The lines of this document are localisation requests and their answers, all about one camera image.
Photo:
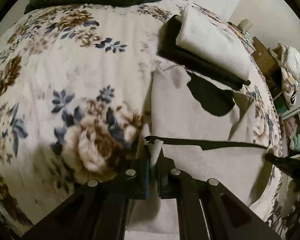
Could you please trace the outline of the pile of clothes on chair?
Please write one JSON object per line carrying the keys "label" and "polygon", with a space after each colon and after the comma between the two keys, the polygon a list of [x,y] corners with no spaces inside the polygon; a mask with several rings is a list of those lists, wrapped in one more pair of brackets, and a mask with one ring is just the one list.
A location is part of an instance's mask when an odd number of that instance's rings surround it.
{"label": "pile of clothes on chair", "polygon": [[278,43],[273,52],[277,55],[276,61],[281,70],[283,96],[288,106],[293,107],[300,86],[300,53],[283,43]]}

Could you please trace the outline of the folded white garment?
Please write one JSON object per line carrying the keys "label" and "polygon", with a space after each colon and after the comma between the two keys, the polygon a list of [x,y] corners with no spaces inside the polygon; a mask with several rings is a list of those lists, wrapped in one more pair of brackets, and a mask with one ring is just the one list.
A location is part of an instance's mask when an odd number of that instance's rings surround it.
{"label": "folded white garment", "polygon": [[221,23],[188,6],[176,20],[181,29],[175,44],[194,55],[247,81],[251,60],[237,35]]}

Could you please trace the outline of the white wardrobe shelf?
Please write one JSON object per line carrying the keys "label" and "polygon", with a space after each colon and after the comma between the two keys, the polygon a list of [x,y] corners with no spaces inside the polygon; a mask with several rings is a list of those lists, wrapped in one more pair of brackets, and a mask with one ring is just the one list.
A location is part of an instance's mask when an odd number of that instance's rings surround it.
{"label": "white wardrobe shelf", "polygon": [[284,120],[288,156],[300,159],[300,112]]}

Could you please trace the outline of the floral bed sheet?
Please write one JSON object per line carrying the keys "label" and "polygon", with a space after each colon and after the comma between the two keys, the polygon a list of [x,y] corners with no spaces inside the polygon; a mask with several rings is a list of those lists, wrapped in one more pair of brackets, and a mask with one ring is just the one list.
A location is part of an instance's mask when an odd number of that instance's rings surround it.
{"label": "floral bed sheet", "polygon": [[[251,60],[250,85],[234,90],[158,55],[160,30],[188,6],[237,35]],[[89,180],[114,179],[154,143],[142,135],[152,117],[153,76],[173,66],[253,97],[254,139],[281,153],[274,103],[247,45],[197,4],[55,6],[8,29],[0,39],[0,221],[12,236],[23,236]],[[280,179],[271,165],[261,197],[270,205],[268,224]]]}

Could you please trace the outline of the beige garment with black collar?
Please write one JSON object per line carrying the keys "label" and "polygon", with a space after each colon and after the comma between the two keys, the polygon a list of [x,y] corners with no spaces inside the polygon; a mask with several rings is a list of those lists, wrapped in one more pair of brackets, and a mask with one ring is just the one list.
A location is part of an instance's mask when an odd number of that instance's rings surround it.
{"label": "beige garment with black collar", "polygon": [[220,89],[181,66],[156,69],[151,93],[151,122],[142,135],[155,137],[150,146],[150,192],[133,204],[128,239],[178,239],[177,204],[161,200],[155,168],[159,154],[193,178],[215,178],[265,220],[262,204],[271,165],[265,142],[254,139],[256,102],[251,96]]}

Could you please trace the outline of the folded black garment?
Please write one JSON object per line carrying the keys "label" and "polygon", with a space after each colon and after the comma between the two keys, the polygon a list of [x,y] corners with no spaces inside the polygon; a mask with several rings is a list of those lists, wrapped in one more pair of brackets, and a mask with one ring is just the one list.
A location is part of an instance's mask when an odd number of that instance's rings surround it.
{"label": "folded black garment", "polygon": [[158,55],[179,65],[183,65],[186,69],[202,74],[215,81],[231,87],[234,90],[240,90],[244,85],[251,84],[250,80],[243,80],[231,74],[227,70],[206,61],[194,55],[193,53],[178,47],[175,40],[181,29],[181,23],[177,20],[177,16],[172,16],[160,30],[160,39],[158,45]]}

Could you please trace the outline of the beige lamp on nightstand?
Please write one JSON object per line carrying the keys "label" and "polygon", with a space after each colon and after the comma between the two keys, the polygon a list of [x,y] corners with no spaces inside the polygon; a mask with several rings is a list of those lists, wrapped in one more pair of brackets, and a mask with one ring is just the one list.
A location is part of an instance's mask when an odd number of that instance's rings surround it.
{"label": "beige lamp on nightstand", "polygon": [[248,32],[250,30],[250,28],[253,26],[253,23],[250,22],[247,18],[242,20],[239,24],[238,24],[238,29],[245,34],[246,32]]}

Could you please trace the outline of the brown cardboard box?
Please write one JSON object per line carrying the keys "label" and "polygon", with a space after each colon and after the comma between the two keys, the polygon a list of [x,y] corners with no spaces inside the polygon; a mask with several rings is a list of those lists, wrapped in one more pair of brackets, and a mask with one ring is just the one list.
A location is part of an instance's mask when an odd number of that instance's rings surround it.
{"label": "brown cardboard box", "polygon": [[252,56],[264,77],[281,80],[282,74],[278,63],[257,37],[253,37],[253,46],[255,51]]}

